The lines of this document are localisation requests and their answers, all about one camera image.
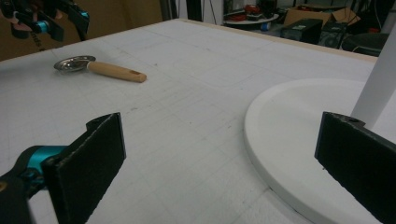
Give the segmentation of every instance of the cardboard box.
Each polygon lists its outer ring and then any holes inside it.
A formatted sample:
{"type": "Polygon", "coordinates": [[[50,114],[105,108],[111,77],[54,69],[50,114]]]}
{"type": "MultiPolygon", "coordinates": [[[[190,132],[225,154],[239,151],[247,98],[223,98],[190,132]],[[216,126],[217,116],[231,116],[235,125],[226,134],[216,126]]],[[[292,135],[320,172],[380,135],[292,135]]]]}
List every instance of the cardboard box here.
{"type": "MultiPolygon", "coordinates": [[[[149,25],[163,20],[160,1],[129,0],[75,0],[81,8],[90,14],[90,27],[87,39],[149,25]]],[[[73,23],[64,15],[56,22],[64,28],[64,41],[58,42],[48,34],[30,33],[27,39],[12,36],[10,24],[0,19],[0,61],[60,48],[80,41],[73,23]]]]}
{"type": "Polygon", "coordinates": [[[360,18],[349,7],[325,7],[320,5],[301,5],[288,10],[284,26],[288,26],[301,19],[323,20],[322,26],[327,21],[348,22],[348,25],[360,20],[360,18]]]}

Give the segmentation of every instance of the white cylinder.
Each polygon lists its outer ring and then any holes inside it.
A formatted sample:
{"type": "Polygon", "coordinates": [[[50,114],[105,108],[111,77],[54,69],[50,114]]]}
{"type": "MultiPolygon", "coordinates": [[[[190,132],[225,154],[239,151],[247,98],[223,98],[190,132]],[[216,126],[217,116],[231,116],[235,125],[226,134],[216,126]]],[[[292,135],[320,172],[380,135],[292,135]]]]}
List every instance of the white cylinder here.
{"type": "Polygon", "coordinates": [[[396,89],[396,29],[393,24],[387,43],[382,49],[351,117],[365,122],[371,129],[396,89]]]}

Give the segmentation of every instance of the tabletop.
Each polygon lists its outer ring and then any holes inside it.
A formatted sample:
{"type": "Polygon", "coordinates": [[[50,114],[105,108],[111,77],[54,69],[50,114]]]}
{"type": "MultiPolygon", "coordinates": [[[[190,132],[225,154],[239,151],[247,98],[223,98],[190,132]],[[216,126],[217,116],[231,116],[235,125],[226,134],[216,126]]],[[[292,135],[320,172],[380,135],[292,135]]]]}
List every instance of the tabletop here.
{"type": "MultiPolygon", "coordinates": [[[[89,223],[310,223],[254,169],[244,144],[248,106],[296,79],[365,81],[374,64],[372,57],[183,20],[3,61],[0,173],[26,148],[67,146],[91,119],[120,112],[127,158],[89,223]],[[148,80],[53,69],[77,55],[148,80]]],[[[56,223],[46,191],[30,205],[37,223],[56,223]]]]}

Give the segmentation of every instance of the kitchen utensil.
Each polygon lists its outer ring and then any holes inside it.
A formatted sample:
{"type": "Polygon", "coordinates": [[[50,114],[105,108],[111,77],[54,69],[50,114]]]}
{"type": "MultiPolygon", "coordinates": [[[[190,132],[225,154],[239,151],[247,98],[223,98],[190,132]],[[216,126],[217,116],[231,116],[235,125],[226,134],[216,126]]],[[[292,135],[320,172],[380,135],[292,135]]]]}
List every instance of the kitchen utensil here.
{"type": "Polygon", "coordinates": [[[75,72],[87,68],[97,74],[133,82],[144,82],[147,79],[147,76],[143,73],[110,63],[99,63],[96,62],[95,57],[89,55],[64,59],[53,65],[53,67],[57,70],[66,72],[75,72]]]}

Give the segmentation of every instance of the metal utensil head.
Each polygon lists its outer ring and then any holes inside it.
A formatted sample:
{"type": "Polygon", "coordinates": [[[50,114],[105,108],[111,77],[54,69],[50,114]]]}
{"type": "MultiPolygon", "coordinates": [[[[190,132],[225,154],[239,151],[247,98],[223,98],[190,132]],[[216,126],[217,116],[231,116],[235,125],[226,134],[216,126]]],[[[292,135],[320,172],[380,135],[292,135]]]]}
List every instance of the metal utensil head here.
{"type": "Polygon", "coordinates": [[[87,67],[89,62],[94,62],[95,57],[90,55],[77,56],[57,62],[53,67],[60,71],[74,72],[87,67]]]}

